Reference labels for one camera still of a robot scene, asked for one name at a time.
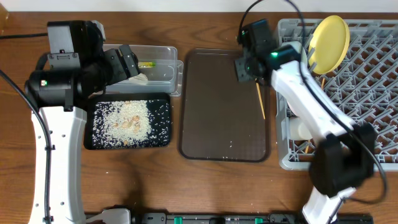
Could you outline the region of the green snack wrapper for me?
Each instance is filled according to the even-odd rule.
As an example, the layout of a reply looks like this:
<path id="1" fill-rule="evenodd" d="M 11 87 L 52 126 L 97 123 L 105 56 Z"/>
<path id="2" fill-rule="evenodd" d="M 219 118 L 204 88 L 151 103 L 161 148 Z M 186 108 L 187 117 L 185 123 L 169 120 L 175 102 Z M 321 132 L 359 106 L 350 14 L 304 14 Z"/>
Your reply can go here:
<path id="1" fill-rule="evenodd" d="M 139 68 L 154 68 L 156 66 L 155 62 L 139 62 Z"/>

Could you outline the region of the white tissue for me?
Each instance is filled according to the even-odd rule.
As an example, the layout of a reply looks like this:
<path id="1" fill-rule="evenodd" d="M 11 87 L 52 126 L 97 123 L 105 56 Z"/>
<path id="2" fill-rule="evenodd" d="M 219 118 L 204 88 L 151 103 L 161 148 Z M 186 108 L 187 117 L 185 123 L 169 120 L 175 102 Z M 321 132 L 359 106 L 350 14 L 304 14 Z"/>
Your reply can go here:
<path id="1" fill-rule="evenodd" d="M 134 85 L 147 85 L 149 79 L 145 74 L 140 73 L 134 77 L 129 78 L 128 81 L 133 83 Z"/>

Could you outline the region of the yellow plastic plate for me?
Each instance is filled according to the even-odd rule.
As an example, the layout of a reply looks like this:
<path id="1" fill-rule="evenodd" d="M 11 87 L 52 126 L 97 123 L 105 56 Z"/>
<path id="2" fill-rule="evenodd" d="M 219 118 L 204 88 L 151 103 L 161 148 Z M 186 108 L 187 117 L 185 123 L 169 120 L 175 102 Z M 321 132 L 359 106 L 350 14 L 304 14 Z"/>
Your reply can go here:
<path id="1" fill-rule="evenodd" d="M 308 64 L 316 63 L 313 72 L 329 73 L 336 69 L 346 56 L 350 41 L 347 23 L 340 16 L 329 16 L 319 23 L 313 33 L 308 51 Z"/>

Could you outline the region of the white paper cup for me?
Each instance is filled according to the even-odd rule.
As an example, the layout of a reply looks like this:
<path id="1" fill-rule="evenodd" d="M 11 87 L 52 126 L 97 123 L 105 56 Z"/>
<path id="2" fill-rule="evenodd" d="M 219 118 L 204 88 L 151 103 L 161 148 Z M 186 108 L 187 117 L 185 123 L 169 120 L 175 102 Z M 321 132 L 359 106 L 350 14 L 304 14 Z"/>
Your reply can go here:
<path id="1" fill-rule="evenodd" d="M 299 117 L 289 118 L 289 135 L 293 141 L 306 141 L 312 138 L 310 131 Z"/>

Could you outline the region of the light blue bowl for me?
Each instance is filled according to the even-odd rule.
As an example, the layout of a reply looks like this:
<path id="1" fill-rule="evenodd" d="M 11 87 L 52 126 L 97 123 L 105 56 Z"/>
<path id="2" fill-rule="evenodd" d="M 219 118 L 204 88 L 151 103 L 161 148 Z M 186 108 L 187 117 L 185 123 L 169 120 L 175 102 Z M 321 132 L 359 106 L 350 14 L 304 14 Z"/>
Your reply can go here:
<path id="1" fill-rule="evenodd" d="M 301 62 L 304 64 L 308 64 L 307 53 L 299 41 L 291 41 L 291 42 L 283 42 L 280 46 L 291 45 L 298 53 L 302 54 Z"/>

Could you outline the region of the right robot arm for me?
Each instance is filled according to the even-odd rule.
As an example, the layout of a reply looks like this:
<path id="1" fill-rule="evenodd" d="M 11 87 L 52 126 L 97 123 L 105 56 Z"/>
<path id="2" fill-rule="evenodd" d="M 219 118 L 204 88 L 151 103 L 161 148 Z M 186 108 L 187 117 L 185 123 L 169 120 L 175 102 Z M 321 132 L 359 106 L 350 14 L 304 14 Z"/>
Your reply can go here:
<path id="1" fill-rule="evenodd" d="M 333 223 L 342 203 L 373 176 L 376 133 L 345 115 L 312 78 L 302 50 L 278 47 L 266 20 L 239 26 L 243 56 L 238 80 L 262 79 L 281 94 L 309 130 L 316 149 L 309 167 L 313 184 L 302 214 L 307 223 Z"/>

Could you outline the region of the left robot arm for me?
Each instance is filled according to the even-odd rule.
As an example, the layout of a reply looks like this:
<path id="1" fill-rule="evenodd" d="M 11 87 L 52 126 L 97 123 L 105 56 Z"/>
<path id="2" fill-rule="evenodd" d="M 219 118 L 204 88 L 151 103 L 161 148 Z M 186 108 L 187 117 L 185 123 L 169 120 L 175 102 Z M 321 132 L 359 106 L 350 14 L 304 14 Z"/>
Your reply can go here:
<path id="1" fill-rule="evenodd" d="M 50 51 L 25 83 L 35 133 L 31 223 L 131 223 L 126 208 L 88 216 L 81 199 L 81 149 L 87 106 L 106 87 L 139 74 L 128 45 L 104 50 L 98 21 L 47 24 Z"/>

